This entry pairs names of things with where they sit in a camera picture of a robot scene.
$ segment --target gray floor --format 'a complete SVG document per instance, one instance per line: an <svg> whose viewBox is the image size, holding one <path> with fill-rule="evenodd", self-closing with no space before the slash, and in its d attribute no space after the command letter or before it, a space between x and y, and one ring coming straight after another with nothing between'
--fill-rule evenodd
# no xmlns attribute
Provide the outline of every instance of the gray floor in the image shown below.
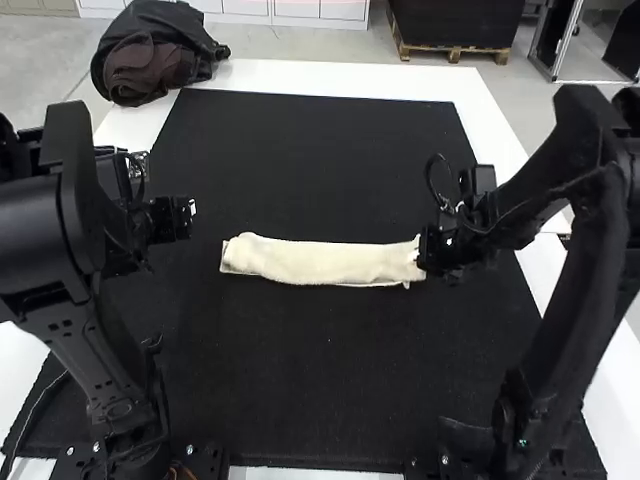
<svg viewBox="0 0 640 480"><path fill-rule="evenodd" d="M208 24L207 30L231 47L234 58L400 64L383 7L373 0L365 32L232 24ZM82 99L96 128L110 104L96 93L87 72L107 25L107 20L0 16L0 111L18 127L34 126L42 123L49 103ZM547 83L527 60L534 29L532 23L521 25L507 66L474 54L463 54L460 62L479 70L529 153L553 128L552 97L559 88ZM609 73L602 70L596 40L583 28L572 42L562 78L596 79ZM412 57L411 64L447 65L447 60L442 54L423 54ZM620 87L601 89L610 98ZM636 304L631 317L640 335L640 302Z"/></svg>

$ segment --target rolled towel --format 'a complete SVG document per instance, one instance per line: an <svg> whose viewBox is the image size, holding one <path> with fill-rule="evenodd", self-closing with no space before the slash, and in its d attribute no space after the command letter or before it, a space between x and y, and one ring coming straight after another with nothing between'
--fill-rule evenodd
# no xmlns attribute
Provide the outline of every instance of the rolled towel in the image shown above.
<svg viewBox="0 0 640 480"><path fill-rule="evenodd" d="M387 245L296 242L244 232L223 242L220 271L290 285L409 288L426 278L415 262L419 239Z"/></svg>

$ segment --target black foam mat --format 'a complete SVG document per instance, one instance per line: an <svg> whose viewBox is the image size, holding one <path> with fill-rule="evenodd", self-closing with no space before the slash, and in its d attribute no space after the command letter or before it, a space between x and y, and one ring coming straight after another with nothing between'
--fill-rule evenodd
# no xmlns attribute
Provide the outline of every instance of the black foam mat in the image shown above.
<svg viewBox="0 0 640 480"><path fill-rule="evenodd" d="M489 424L540 320L513 254L455 288L306 288L218 272L222 240L243 231L412 239L435 214L422 175L434 152L454 170L475 162L453 104L181 92L151 180L156 195L197 199L193 238L155 248L155 276L107 285L138 339L165 335L177 439L214 438L238 464L399 471L414 456L435 461L439 415ZM45 363L16 425L59 368ZM87 435L70 383L21 453L55 456ZM584 426L567 461L603 471Z"/></svg>

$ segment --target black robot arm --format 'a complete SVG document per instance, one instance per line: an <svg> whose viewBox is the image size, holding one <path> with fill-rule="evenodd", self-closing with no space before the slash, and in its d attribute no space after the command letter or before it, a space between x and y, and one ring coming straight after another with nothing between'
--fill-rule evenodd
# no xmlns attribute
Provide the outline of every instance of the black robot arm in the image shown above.
<svg viewBox="0 0 640 480"><path fill-rule="evenodd" d="M595 87L565 86L554 100L554 131L511 180L496 188L492 167L478 166L460 172L458 205L434 194L438 221L423 232L418 265L453 279L524 248L567 204L575 212L562 274L529 349L506 372L492 427L440 419L442 478L572 476L564 456L572 424L640 287L638 91L623 90L612 105Z"/></svg>
<svg viewBox="0 0 640 480"><path fill-rule="evenodd" d="M144 179L134 195L127 162L136 157L94 150L81 102L50 106L43 129L15 134L1 120L0 321L47 344L85 392L100 452L87 472L164 478L169 421L153 360L161 338L138 344L101 281L146 268L150 245L189 238L193 201L145 203ZM105 155L115 201L98 181L96 159Z"/></svg>

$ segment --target white towel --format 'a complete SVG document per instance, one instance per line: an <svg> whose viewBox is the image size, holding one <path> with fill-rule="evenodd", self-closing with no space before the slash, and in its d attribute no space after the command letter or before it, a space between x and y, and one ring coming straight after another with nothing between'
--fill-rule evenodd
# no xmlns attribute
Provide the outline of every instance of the white towel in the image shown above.
<svg viewBox="0 0 640 480"><path fill-rule="evenodd" d="M291 285L409 288L426 278L415 262L419 239L388 245L293 242L245 232L223 242L220 271Z"/></svg>

